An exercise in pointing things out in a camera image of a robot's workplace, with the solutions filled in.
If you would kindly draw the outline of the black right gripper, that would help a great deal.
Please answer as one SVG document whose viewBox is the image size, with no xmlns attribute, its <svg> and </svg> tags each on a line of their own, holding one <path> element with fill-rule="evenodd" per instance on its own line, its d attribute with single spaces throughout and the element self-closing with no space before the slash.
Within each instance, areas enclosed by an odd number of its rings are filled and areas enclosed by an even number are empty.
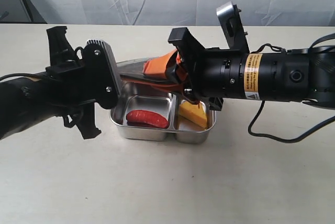
<svg viewBox="0 0 335 224">
<path fill-rule="evenodd" d="M 248 55 L 244 49 L 205 48 L 188 28 L 173 28 L 168 43 L 176 47 L 163 56 L 150 58 L 143 65 L 142 73 L 149 77 L 167 77 L 168 68 L 176 65 L 178 53 L 182 67 L 188 73 L 188 86 L 192 96 L 221 111 L 225 98 L 246 99 L 243 68 Z M 180 84 L 149 84 L 151 87 L 175 95 L 184 95 L 185 82 Z"/>
</svg>

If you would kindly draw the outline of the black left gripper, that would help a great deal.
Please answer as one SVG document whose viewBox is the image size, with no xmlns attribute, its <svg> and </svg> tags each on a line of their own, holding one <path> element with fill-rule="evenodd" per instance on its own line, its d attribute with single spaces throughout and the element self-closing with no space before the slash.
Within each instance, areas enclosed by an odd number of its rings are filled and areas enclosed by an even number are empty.
<svg viewBox="0 0 335 224">
<path fill-rule="evenodd" d="M 62 109 L 61 117 L 66 128 L 77 127 L 83 139 L 101 134 L 95 125 L 95 99 L 89 92 L 88 73 L 83 58 L 83 47 L 72 48 L 66 38 L 67 26 L 47 29 L 50 66 L 47 75 L 55 81 L 53 105 Z"/>
</svg>

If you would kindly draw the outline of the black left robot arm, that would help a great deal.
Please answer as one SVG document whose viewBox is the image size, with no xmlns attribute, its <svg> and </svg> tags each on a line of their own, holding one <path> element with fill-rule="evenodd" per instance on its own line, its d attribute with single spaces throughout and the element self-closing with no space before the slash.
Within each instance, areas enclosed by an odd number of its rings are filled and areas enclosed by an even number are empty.
<svg viewBox="0 0 335 224">
<path fill-rule="evenodd" d="M 1 77 L 1 139 L 29 129 L 49 118 L 61 117 L 66 128 L 77 127 L 84 139 L 97 137 L 95 85 L 99 71 L 91 58 L 79 58 L 66 26 L 47 29 L 50 64 L 45 71 Z"/>
</svg>

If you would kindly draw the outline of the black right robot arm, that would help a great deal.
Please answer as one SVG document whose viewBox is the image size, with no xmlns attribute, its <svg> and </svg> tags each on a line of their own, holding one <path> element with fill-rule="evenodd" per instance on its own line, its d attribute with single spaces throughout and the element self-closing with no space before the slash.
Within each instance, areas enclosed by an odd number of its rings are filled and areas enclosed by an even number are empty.
<svg viewBox="0 0 335 224">
<path fill-rule="evenodd" d="M 168 42 L 175 50 L 147 61 L 145 77 L 160 85 L 180 85 L 190 102 L 220 111 L 225 98 L 298 102 L 334 108 L 334 46 L 307 49 L 271 46 L 250 52 L 247 45 L 205 48 L 187 28 L 174 28 Z"/>
</svg>

